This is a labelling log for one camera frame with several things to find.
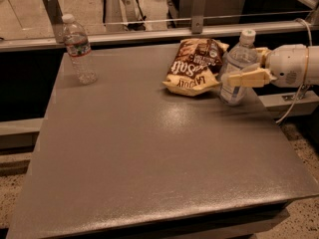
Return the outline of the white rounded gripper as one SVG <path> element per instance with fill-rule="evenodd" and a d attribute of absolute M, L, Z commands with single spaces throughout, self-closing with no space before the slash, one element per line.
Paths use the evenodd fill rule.
<path fill-rule="evenodd" d="M 230 74 L 226 82 L 232 87 L 262 88 L 270 82 L 279 88 L 297 88 L 303 83 L 307 47 L 283 45 L 271 52 L 267 47 L 256 48 L 261 67 L 249 72 Z"/>

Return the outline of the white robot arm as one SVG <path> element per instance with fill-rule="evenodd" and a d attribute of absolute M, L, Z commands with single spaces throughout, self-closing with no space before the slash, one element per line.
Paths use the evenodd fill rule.
<path fill-rule="evenodd" d="M 283 45 L 273 51 L 258 48 L 258 63 L 241 71 L 225 73 L 224 83 L 232 87 L 261 88 L 272 84 L 279 88 L 319 85 L 319 47 Z"/>

